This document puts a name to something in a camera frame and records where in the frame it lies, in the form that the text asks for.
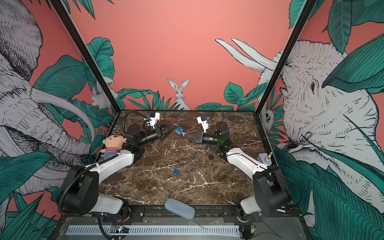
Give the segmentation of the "blue padlock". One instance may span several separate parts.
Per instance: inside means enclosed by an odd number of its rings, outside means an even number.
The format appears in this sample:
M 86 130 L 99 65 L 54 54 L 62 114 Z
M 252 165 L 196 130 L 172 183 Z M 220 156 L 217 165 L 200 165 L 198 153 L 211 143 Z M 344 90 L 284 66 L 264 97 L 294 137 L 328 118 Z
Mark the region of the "blue padlock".
M 178 176 L 180 175 L 180 171 L 177 170 L 177 169 L 175 169 L 175 170 L 173 170 L 172 175 L 173 175 L 174 177 L 178 177 Z
M 177 126 L 175 128 L 175 132 L 178 134 L 178 135 L 183 135 L 184 134 L 184 129 L 181 127 L 181 126 Z

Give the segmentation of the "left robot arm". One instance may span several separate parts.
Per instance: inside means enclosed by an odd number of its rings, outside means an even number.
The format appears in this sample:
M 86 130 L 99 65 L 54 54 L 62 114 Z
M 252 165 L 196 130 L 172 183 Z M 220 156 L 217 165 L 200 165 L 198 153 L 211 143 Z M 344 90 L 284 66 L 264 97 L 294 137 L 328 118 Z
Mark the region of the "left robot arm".
M 58 210 L 61 215 L 111 214 L 130 216 L 129 203 L 120 197 L 100 194 L 99 185 L 119 170 L 132 165 L 144 154 L 144 145 L 166 139 L 177 125 L 154 125 L 146 130 L 132 124 L 122 135 L 104 139 L 103 159 L 87 166 L 72 167 L 61 186 Z

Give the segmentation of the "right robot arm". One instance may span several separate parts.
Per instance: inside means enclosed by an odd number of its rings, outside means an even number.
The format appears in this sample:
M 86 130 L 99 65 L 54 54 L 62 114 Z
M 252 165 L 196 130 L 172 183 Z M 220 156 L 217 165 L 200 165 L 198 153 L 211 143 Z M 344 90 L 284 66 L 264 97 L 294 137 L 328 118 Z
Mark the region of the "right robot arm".
M 287 178 L 277 165 L 267 164 L 271 162 L 271 156 L 257 160 L 236 147 L 226 123 L 217 123 L 214 134 L 200 130 L 183 133 L 183 137 L 196 144 L 213 148 L 220 158 L 237 167 L 252 180 L 254 194 L 240 202 L 240 210 L 244 215 L 256 212 L 270 214 L 291 202 Z

